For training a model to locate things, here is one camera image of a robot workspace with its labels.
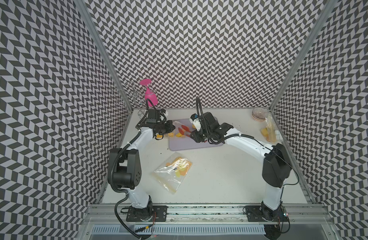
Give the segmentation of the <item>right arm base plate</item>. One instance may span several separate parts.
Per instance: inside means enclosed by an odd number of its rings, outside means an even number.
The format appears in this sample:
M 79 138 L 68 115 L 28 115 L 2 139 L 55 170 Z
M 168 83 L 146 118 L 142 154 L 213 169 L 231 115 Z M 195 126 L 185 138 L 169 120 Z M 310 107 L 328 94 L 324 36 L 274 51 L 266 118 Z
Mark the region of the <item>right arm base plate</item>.
M 248 205 L 243 208 L 248 222 L 268 222 L 282 223 L 288 220 L 288 214 L 284 212 L 284 208 L 279 206 L 276 210 L 271 210 L 266 206 Z

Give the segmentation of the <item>clear resealable bag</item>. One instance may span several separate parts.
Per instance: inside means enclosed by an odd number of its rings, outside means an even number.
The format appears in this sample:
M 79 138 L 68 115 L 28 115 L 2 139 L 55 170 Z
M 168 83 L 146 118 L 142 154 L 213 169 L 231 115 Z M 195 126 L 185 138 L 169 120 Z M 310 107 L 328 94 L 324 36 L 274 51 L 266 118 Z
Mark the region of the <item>clear resealable bag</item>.
M 158 134 L 156 134 L 155 139 L 156 140 L 162 140 L 164 137 L 169 137 L 169 138 L 183 138 L 184 136 L 182 136 L 179 133 L 179 127 L 182 125 L 182 123 L 179 122 L 179 121 L 173 121 L 173 124 L 176 127 L 176 129 L 172 133 L 169 133 L 169 134 L 166 134 L 166 135 L 158 135 Z
M 282 143 L 283 137 L 272 115 L 266 117 L 266 127 L 261 129 L 262 135 L 272 144 Z

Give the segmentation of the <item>red metal tongs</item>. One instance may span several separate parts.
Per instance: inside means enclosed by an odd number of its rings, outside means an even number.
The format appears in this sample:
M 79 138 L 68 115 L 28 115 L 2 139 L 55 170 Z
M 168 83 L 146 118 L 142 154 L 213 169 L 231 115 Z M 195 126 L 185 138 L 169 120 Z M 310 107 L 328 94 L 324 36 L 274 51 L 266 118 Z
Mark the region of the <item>red metal tongs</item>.
M 189 127 L 185 126 L 185 125 L 181 125 L 179 127 L 179 133 L 182 135 L 182 136 L 187 136 L 190 138 L 190 134 L 191 134 L 192 131 L 190 131 Z

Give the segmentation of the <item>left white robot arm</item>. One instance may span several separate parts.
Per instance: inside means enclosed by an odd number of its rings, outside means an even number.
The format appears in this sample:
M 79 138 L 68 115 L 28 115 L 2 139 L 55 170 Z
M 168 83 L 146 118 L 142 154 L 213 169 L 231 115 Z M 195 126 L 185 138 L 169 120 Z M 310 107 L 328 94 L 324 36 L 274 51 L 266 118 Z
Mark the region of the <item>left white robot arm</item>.
M 107 182 L 115 193 L 125 194 L 131 202 L 130 210 L 142 221 L 153 215 L 153 202 L 141 187 L 142 165 L 140 151 L 150 141 L 162 140 L 175 130 L 173 121 L 167 119 L 166 110 L 157 109 L 150 99 L 145 100 L 146 112 L 136 124 L 137 134 L 125 146 L 109 153 Z

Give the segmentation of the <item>clear bag with cookies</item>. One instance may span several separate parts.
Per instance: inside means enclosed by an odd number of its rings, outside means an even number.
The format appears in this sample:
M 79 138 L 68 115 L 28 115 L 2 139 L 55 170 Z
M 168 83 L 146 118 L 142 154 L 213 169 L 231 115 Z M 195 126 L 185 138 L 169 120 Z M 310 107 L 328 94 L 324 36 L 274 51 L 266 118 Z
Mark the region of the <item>clear bag with cookies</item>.
M 193 163 L 184 155 L 175 152 L 152 173 L 152 177 L 169 193 L 175 194 L 186 178 Z

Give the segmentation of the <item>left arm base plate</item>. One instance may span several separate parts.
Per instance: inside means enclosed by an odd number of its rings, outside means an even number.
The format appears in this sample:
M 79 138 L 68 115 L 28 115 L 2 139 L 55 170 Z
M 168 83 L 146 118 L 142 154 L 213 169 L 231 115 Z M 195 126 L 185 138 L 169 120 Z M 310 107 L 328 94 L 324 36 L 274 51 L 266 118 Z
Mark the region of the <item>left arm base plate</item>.
M 144 209 L 130 207 L 127 213 L 127 222 L 165 222 L 167 219 L 168 206 L 154 205 Z

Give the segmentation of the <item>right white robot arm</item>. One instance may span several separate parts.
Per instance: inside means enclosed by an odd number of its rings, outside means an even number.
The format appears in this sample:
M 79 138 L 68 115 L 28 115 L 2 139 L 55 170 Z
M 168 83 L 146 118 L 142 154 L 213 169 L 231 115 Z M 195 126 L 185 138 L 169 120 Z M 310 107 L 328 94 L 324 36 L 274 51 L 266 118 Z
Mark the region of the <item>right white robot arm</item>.
M 201 100 L 196 97 L 196 113 L 190 121 L 195 130 L 190 138 L 196 143 L 226 144 L 254 157 L 262 165 L 262 178 L 266 182 L 265 196 L 261 203 L 261 216 L 275 220 L 282 206 L 284 186 L 293 170 L 287 150 L 282 144 L 269 145 L 243 134 L 228 123 L 219 124 L 210 112 L 203 112 Z

